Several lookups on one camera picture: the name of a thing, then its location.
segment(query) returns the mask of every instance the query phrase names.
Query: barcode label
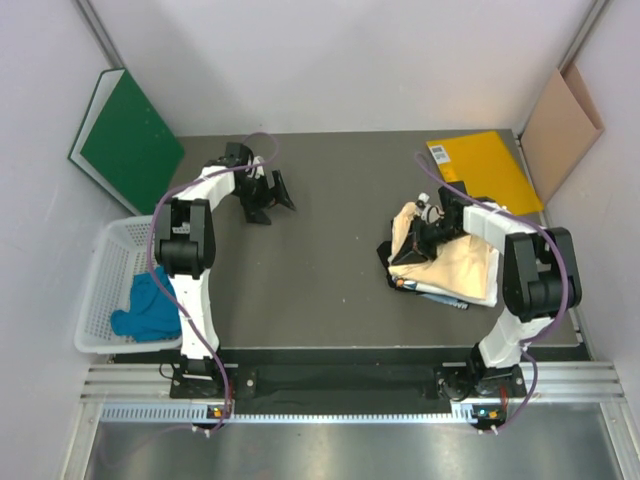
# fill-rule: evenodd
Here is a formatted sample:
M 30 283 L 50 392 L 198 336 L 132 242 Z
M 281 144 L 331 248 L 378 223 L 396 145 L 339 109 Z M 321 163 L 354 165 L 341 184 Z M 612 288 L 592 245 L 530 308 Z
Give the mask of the barcode label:
M 442 165 L 443 163 L 448 163 L 451 161 L 449 155 L 447 155 L 447 151 L 442 145 L 434 145 L 433 147 L 429 147 L 429 150 L 431 151 L 431 155 L 433 155 L 433 158 L 438 165 Z

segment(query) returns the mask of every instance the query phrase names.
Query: cardboard box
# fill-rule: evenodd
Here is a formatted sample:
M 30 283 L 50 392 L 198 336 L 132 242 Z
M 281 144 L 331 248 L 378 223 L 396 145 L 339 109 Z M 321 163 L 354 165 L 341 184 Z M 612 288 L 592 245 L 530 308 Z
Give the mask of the cardboard box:
M 533 186 L 544 204 L 603 130 L 602 118 L 575 65 L 564 75 L 555 70 L 522 135 Z

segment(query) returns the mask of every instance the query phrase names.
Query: yellow board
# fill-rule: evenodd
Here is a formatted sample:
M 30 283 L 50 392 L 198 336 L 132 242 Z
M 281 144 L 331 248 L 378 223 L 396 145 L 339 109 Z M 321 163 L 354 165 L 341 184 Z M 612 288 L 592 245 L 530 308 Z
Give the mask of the yellow board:
M 464 181 L 472 197 L 489 197 L 515 215 L 544 209 L 497 132 L 427 142 L 442 177 Z

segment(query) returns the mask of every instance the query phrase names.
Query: blue towel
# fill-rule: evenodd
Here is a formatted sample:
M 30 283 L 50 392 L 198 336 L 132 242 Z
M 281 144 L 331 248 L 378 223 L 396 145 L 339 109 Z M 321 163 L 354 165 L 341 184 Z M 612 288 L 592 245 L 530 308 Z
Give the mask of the blue towel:
M 157 267 L 155 272 L 165 288 L 175 295 L 164 269 Z M 131 307 L 128 312 L 113 312 L 111 327 L 116 335 L 133 337 L 136 342 L 175 338 L 181 333 L 178 307 L 160 291 L 150 273 L 133 277 Z

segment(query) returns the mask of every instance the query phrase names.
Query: plastic basket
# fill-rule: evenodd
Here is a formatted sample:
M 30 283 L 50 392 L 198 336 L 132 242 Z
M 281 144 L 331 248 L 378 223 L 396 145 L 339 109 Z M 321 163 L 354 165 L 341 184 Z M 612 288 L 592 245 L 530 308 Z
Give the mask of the plastic basket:
M 146 241 L 150 225 L 150 216 L 130 217 L 110 223 L 102 233 L 76 327 L 75 345 L 81 352 L 154 352 L 182 344 L 181 337 L 138 343 L 116 335 L 111 328 L 111 314 L 129 310 L 134 275 L 149 271 Z

